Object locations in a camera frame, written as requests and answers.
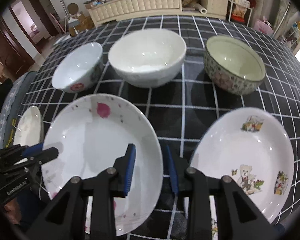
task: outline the cartoon illustration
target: cartoon illustration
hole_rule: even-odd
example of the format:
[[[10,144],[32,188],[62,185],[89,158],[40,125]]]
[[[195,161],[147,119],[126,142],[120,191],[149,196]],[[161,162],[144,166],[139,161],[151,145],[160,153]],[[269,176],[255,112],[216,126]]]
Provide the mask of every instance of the cartoon illustration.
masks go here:
[[[217,221],[214,219],[211,219],[211,225],[212,225],[212,238],[214,239],[215,237],[218,236],[218,225]]]
[[[277,195],[283,195],[286,191],[288,181],[288,176],[283,171],[279,171],[274,185],[274,193]]]
[[[262,124],[263,124],[263,119],[255,115],[251,115],[248,117],[246,122],[242,125],[241,130],[247,132],[259,132]]]
[[[252,166],[240,165],[240,177],[237,179],[237,184],[243,189],[247,195],[261,192],[260,186],[265,182],[264,180],[255,180],[256,175],[251,174]],[[236,175],[237,170],[231,170],[231,175]]]

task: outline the ceramic bowl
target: ceramic bowl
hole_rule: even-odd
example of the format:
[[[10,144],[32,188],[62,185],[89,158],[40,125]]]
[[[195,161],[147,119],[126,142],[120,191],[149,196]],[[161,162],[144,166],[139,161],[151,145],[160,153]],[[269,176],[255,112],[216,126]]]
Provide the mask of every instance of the ceramic bowl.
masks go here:
[[[133,104],[107,94],[81,97],[67,105],[51,124],[43,149],[59,150],[57,159],[42,165],[42,176],[53,198],[73,176],[97,176],[136,146],[131,190],[114,198],[116,233],[124,235],[140,226],[155,208],[163,180],[162,153],[148,119]],[[92,198],[86,215],[90,233]]]
[[[252,93],[266,76],[261,57],[242,41],[227,36],[208,39],[204,69],[218,87],[236,95]]]
[[[159,87],[180,71],[186,43],[173,31],[146,29],[118,40],[109,51],[116,73],[136,87]]]
[[[78,93],[92,87],[102,73],[102,46],[92,42],[68,54],[52,77],[55,89]]]
[[[294,158],[281,123],[266,111],[246,107],[223,115],[209,128],[190,166],[218,179],[231,176],[271,223],[289,195]],[[215,227],[213,197],[210,203]]]

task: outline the checkered tablecloth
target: checkered tablecloth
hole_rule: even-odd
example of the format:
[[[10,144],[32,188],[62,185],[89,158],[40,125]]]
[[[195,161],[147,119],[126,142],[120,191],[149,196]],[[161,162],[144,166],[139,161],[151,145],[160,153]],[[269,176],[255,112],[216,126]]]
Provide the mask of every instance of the checkered tablecloth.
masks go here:
[[[140,89],[123,81],[108,61],[110,47],[123,35],[146,28],[166,28],[180,34],[187,44],[181,72],[170,83],[156,89]],[[260,87],[247,96],[229,94],[213,83],[204,71],[203,51],[214,35],[229,35],[252,47],[263,59],[267,76]],[[87,42],[103,46],[105,68],[97,85],[77,94],[56,90],[51,78],[60,62]],[[118,95],[137,106],[154,127],[160,143],[190,160],[200,138],[223,114],[252,106],[270,112],[286,129],[294,152],[294,177],[288,199],[274,223],[300,205],[300,64],[282,43],[245,27],[206,17],[162,16],[111,22],[87,31],[57,46],[46,59],[32,83],[18,117],[32,105],[39,107],[44,131],[70,102],[92,93]],[[120,239],[185,239],[183,200],[171,194],[167,170],[162,194],[155,210],[139,228]]]

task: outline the plate with teddy bear print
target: plate with teddy bear print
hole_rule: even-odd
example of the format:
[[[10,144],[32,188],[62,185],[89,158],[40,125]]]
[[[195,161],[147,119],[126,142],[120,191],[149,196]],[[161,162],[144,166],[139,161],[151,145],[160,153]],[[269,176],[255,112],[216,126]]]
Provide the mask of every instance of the plate with teddy bear print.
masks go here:
[[[205,133],[190,166],[206,176],[229,175],[271,223],[287,200],[294,169],[293,150],[283,126],[266,111],[246,107],[223,115]],[[185,212],[189,199],[185,198]],[[212,236],[218,237],[210,197]]]

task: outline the white plate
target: white plate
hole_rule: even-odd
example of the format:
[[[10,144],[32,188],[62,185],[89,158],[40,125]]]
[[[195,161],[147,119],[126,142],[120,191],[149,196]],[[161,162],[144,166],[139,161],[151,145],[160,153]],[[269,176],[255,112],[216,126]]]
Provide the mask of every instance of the white plate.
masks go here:
[[[261,109],[246,107],[225,114],[209,128],[190,165],[206,176],[219,179],[230,175],[271,223],[288,197],[293,162],[289,137],[277,119]],[[210,203],[216,220],[213,197]]]
[[[153,211],[162,187],[162,153],[148,119],[133,104],[113,95],[82,97],[56,117],[43,149],[59,150],[57,159],[42,165],[50,198],[73,176],[94,177],[113,166],[129,143],[136,146],[136,160],[128,196],[115,198],[117,235],[140,226]],[[90,233],[92,198],[88,203],[86,232]]]
[[[40,110],[36,106],[29,107],[18,123],[13,139],[13,145],[32,146],[43,141],[43,123]],[[19,164],[27,161],[27,158],[15,163]]]

